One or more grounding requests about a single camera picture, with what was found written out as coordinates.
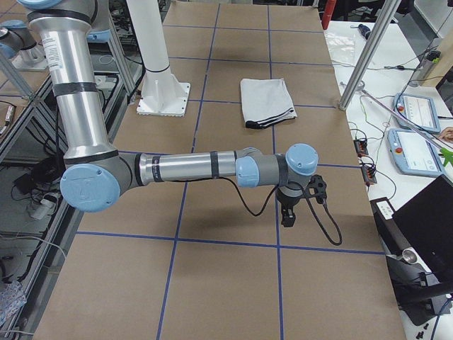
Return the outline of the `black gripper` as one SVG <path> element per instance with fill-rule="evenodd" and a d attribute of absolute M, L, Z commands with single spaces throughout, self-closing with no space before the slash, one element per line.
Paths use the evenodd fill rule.
<path fill-rule="evenodd" d="M 294 213 L 294 206 L 298 204 L 301 199 L 301 191 L 288 187 L 279 187 L 277 189 L 277 200 L 280 203 L 280 210 L 282 214 L 281 225 L 283 227 L 293 227 L 296 220 Z"/>

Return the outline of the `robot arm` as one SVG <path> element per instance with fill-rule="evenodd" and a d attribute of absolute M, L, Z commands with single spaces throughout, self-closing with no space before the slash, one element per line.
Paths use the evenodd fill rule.
<path fill-rule="evenodd" d="M 104 1 L 24 1 L 31 28 L 40 34 L 49 64 L 67 151 L 60 190 L 70 206 L 94 213 L 113 206 L 127 191 L 150 183 L 224 179 L 236 188 L 271 186 L 281 203 L 282 223 L 295 222 L 294 207 L 309 197 L 319 157 L 307 144 L 285 153 L 264 154 L 247 147 L 234 151 L 190 152 L 186 136 L 169 126 L 153 127 L 146 115 L 182 116 L 190 85 L 173 75 L 159 6 L 128 1 L 143 62 L 138 117 L 121 128 L 119 145 L 109 138 L 98 97 L 88 35 L 107 21 Z"/>

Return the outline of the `person's hand on pendant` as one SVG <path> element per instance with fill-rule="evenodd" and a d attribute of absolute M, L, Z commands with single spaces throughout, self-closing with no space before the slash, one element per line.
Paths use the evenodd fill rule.
<path fill-rule="evenodd" d="M 438 137 L 446 142 L 453 143 L 453 127 L 446 127 Z"/>

